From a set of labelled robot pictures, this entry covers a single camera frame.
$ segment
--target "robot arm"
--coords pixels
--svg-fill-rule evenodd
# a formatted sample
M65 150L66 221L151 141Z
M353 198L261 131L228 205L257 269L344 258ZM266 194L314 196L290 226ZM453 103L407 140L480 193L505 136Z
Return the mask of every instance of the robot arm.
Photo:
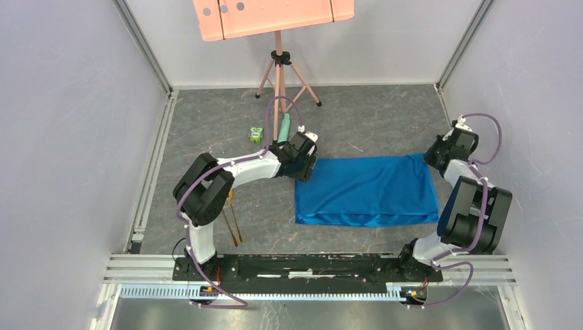
M469 248L478 230L478 220L482 215L484 224L478 244L467 252L470 254L492 253L502 235L509 212L512 194L487 181L483 186L482 178L471 169L468 158L476 149L478 135L465 125L460 117L453 122L453 129L446 135L438 135L435 143L423 156L425 162L437 169L440 175L454 188L448 199L437 231L422 239L415 239L405 245L399 255L401 270L410 277L428 274L433 271L431 264L438 264L447 257L455 255L456 250ZM487 204L481 214L483 190L487 190Z
M221 214L229 191L241 184L272 177L288 176L308 182L318 159L317 139L314 133L297 132L290 141L272 145L267 152L218 159L204 153L192 163L174 188L176 201L204 173L215 166L223 166L206 178L206 184L198 185L189 194L181 209L182 216L190 222L190 241L199 263L215 255L213 221Z

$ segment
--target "white wall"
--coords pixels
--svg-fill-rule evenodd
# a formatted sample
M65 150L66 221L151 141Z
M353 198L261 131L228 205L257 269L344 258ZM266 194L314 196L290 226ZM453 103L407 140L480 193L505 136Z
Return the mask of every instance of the white wall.
M260 82L273 34L206 42L192 0L128 3L174 86ZM479 3L355 0L352 19L285 31L283 47L313 84L434 83Z
M532 329L581 329L583 2L497 1L445 86L450 116L487 112L504 129L483 171L514 193L499 250L509 255ZM478 156L495 127L472 118Z
M0 31L0 329L86 329L164 92L111 1L2 1Z

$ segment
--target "gray floor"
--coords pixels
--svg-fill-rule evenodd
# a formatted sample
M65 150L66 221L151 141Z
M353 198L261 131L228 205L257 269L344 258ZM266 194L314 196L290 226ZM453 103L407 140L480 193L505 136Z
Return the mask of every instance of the gray floor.
M319 135L318 155L362 157L424 152L448 123L430 85L315 87L323 106L306 93L298 106L307 130ZM288 95L297 92L289 88ZM172 189L200 153L235 157L257 151L248 141L250 127L263 126L273 91L257 100L255 89L180 91L164 159L146 227L142 254L170 254L184 236L174 217ZM296 115L290 110L292 126ZM432 171L441 207L451 187ZM266 179L234 192L243 243L234 247L223 217L217 218L214 242L219 253L398 252L404 243L423 237L435 225L391 228L347 228L296 225L294 183Z

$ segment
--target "folded blue towel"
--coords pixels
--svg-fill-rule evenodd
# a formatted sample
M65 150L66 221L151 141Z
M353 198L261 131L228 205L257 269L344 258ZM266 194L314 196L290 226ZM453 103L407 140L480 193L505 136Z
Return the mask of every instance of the folded blue towel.
M296 182L296 223L387 227L436 223L439 203L423 154L319 159Z

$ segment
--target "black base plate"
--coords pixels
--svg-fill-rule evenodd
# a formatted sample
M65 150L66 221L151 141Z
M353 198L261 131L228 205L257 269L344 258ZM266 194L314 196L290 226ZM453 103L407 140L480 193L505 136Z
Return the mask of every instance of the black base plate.
M386 293L387 282L424 281L404 278L398 264L392 254L226 254L204 263L203 270L214 281L220 273L221 287L234 294ZM294 277L308 271L330 278ZM173 280L203 279L189 258L178 258ZM443 277L433 272L428 280L441 282Z

